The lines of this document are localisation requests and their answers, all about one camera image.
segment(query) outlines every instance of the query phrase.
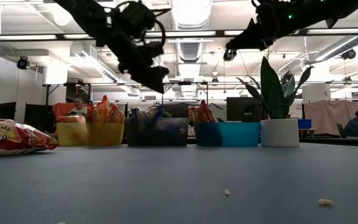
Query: potted plant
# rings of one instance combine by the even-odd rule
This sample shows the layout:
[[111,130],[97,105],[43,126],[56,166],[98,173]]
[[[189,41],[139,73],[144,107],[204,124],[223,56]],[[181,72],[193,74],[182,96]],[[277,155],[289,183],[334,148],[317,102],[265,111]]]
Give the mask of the potted plant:
[[283,79],[280,82],[275,70],[264,57],[260,68],[260,85],[249,76],[260,93],[252,85],[237,77],[246,86],[248,92],[262,102],[263,109],[269,115],[270,119],[260,122],[260,142],[262,146],[299,146],[298,120],[286,119],[286,117],[299,87],[309,79],[311,69],[312,67],[309,67],[303,72],[298,86],[295,87],[293,75],[288,81]]

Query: chair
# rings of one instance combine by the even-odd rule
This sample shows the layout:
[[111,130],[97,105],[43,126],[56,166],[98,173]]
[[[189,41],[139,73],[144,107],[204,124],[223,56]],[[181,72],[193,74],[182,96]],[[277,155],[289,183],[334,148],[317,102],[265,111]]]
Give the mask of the chair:
[[336,124],[336,126],[338,127],[339,135],[341,136],[341,138],[346,138],[343,126],[341,124]]

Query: snake plant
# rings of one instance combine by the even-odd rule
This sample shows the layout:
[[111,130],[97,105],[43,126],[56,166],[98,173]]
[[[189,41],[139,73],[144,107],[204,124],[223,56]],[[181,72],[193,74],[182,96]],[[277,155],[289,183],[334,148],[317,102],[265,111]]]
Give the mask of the snake plant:
[[310,77],[312,67],[307,68],[295,87],[294,76],[287,82],[281,83],[275,70],[270,66],[269,61],[263,57],[260,67],[260,85],[254,78],[249,76],[251,82],[254,82],[260,93],[252,85],[247,84],[239,77],[236,77],[244,84],[248,92],[256,99],[262,102],[264,111],[268,113],[271,119],[284,119],[287,117],[291,104],[295,100],[296,92],[299,87]]

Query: person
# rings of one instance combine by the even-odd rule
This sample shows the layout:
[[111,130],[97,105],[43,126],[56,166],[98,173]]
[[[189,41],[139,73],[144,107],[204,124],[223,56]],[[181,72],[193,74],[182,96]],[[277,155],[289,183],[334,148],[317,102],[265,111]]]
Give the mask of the person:
[[88,114],[88,107],[84,105],[84,99],[82,99],[82,96],[75,96],[74,98],[74,105],[75,108],[72,109],[68,115],[83,115],[86,117]]
[[358,137],[358,111],[355,113],[355,118],[347,122],[344,129],[345,138],[347,137]]

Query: pink curtain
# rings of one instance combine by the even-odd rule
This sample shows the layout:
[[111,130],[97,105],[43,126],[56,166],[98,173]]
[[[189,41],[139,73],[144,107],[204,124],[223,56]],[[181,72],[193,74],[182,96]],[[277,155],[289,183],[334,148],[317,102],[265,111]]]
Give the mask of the pink curtain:
[[347,100],[332,102],[322,100],[304,104],[305,118],[311,119],[312,127],[316,130],[315,134],[339,135],[336,124],[341,124],[345,128],[347,122],[354,118],[357,110],[358,102]]

